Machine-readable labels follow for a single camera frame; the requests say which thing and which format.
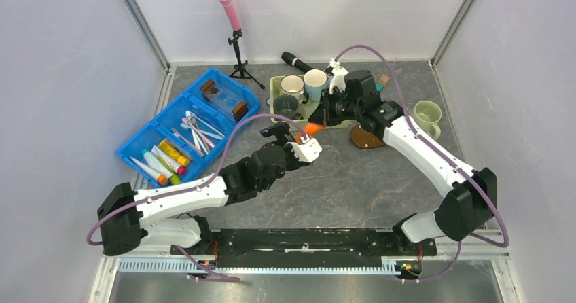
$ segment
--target black tripod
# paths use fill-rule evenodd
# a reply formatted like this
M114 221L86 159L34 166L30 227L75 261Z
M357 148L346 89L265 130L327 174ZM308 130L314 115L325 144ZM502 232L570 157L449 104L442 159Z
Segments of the black tripod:
M261 84L258 80L256 80L248 71L246 71L246 65L248 65L248 61L246 60L242 63L242 59L240 58L240 46L238 45L238 39L242 37L242 29L235 30L232 33L232 39L228 38L228 45L232 45L234 47L234 53L236 54L236 60L238 64L234 65L234 72L230 75L233 79L252 79L254 80L258 86L262 89L266 89L263 84Z

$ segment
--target orange object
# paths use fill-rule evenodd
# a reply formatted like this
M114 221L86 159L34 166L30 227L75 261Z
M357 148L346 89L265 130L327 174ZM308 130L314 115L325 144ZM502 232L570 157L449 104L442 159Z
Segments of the orange object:
M316 124L316 123L308 123L305 127L304 127L304 132L307 135L315 135L317 134L320 130L324 129L324 126L320 125L320 124ZM302 137L302 133L298 133L296 135L296 142L300 143L300 137Z
M166 185L166 183L168 183L168 179L164 176L164 175L160 175L156 181L160 184L160 185Z
M388 82L390 81L390 77L388 75L382 74L380 79L378 79L378 83L385 87Z

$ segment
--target white mug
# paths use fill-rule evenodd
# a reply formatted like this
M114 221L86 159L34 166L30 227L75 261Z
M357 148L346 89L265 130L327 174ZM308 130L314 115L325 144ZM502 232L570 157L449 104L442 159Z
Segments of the white mug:
M280 91L282 94L295 97L299 102L308 102L308 93L304 91L304 80L298 75L286 75L280 81Z
M322 96L322 90L328 88L328 76L322 70L309 70L304 75L304 83L306 84L306 92L313 102L319 102Z

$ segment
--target light blue mug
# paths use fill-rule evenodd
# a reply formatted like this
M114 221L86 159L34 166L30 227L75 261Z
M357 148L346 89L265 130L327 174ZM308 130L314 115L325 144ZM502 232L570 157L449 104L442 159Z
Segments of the light blue mug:
M314 69L304 74L304 84L310 101L317 103L322 96L322 90L328 88L329 80L324 71Z

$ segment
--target blue storage bin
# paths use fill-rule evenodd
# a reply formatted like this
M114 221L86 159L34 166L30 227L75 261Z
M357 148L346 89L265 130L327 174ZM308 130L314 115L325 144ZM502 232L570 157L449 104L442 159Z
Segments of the blue storage bin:
M226 103L225 101L220 102L220 104L225 103L226 106L231 105L229 109L228 107L222 109L222 105L216 105L214 102L206 101L203 97L200 87L210 79L213 80L217 87L222 90L221 94L229 94L229 96L225 98L229 103ZM175 149L190 159L190 164L186 167L186 174L178 175L178 177L182 182L193 181L224 150L226 142L230 137L230 133L232 133L232 130L236 125L231 110L240 101L245 101L248 105L248 113L241 120L255 115L260 110L260 103L252 91L233 79L230 79L222 72L210 68L206 70L206 72L204 72L204 74L202 74L194 83L192 83L190 87L184 90L173 102L169 103L166 108L152 119L152 121L148 122L142 129L140 129L136 135L123 144L123 146L116 151L116 154L130 165L130 167L144 176L148 181L148 184L159 188L161 185L136 166L130 157L132 156L145 163L142 150L150 150L154 145L160 144L163 139L167 139ZM224 134L222 140L208 137L208 139L214 143L215 147L204 157L201 157L193 148L187 145L180 138L176 137L172 132L172 129L174 128L188 141L194 143L191 132L189 130L184 130L180 125L186 111L195 113L198 117L208 122ZM200 121L198 121L198 126L201 130L214 133L208 126Z

